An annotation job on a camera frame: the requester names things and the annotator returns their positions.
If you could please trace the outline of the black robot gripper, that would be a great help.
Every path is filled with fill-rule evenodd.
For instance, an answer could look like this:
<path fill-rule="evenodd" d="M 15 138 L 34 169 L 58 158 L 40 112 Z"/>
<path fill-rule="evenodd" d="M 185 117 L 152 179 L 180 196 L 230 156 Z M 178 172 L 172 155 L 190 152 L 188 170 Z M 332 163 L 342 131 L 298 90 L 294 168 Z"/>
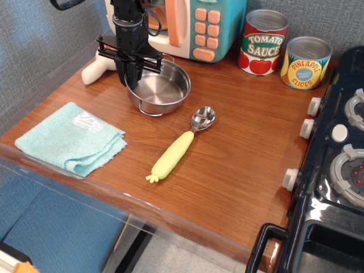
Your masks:
<path fill-rule="evenodd" d="M 163 55 L 148 42 L 148 29 L 143 22 L 117 21 L 114 36 L 99 36 L 99 53 L 113 59 L 123 86 L 135 88 L 143 70 L 161 73 Z"/>

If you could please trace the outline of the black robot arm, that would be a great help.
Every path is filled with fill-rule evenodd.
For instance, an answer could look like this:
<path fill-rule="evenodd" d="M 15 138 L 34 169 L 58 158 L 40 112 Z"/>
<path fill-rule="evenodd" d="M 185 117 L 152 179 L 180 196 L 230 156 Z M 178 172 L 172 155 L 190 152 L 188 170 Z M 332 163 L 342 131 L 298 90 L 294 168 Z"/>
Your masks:
<path fill-rule="evenodd" d="M 124 86 L 134 88 L 143 70 L 161 73 L 163 54 L 153 48 L 148 38 L 148 15 L 156 16 L 151 1 L 111 1 L 114 36 L 99 36 L 98 52 L 112 59 Z"/>

